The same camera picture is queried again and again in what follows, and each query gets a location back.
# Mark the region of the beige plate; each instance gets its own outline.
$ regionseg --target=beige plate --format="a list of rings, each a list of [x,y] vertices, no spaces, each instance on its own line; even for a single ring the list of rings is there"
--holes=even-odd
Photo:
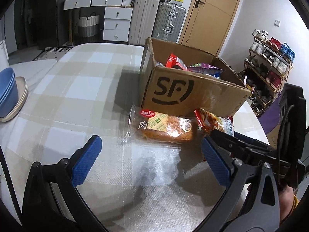
[[[20,109],[24,106],[28,96],[28,85],[24,77],[16,77],[16,84],[18,90],[18,102],[13,110],[4,118],[0,118],[1,122],[7,122],[14,118]]]

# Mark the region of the screw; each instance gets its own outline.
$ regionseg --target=screw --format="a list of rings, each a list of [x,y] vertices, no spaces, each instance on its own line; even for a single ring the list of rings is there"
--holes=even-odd
[[[38,167],[39,164],[40,164],[40,163],[36,161],[36,162],[34,162],[34,163],[32,164],[32,167]]]
[[[237,166],[241,166],[243,164],[243,162],[242,162],[241,159],[236,159],[236,160],[234,160],[234,164],[237,165]]]
[[[267,169],[269,169],[270,168],[270,164],[269,163],[267,163],[267,162],[264,162],[264,167],[266,167]]]
[[[63,159],[60,160],[60,163],[63,164],[63,165],[66,165],[68,162],[69,162],[69,159],[67,159],[67,158],[63,158]]]

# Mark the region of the light switch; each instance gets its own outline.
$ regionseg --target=light switch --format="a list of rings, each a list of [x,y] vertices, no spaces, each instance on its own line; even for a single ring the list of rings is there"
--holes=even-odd
[[[280,26],[280,21],[279,20],[275,21],[275,26],[278,26],[278,27]]]

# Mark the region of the silver suitcase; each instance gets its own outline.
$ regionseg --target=silver suitcase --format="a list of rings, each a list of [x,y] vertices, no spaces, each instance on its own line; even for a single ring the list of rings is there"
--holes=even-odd
[[[129,44],[144,46],[155,23],[159,0],[135,0],[129,31]]]
[[[186,9],[169,2],[160,2],[152,37],[177,42]]]

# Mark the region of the blue plastic container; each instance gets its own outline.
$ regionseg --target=blue plastic container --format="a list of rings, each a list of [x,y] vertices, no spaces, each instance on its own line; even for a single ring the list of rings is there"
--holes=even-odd
[[[10,86],[1,99],[0,103],[0,118],[4,118],[7,116],[13,108],[18,103],[18,90],[17,90],[17,84],[15,80],[15,73],[13,76],[13,81],[10,83]]]
[[[0,103],[12,86],[13,79],[15,79],[15,73],[12,68],[9,67],[0,72]]]

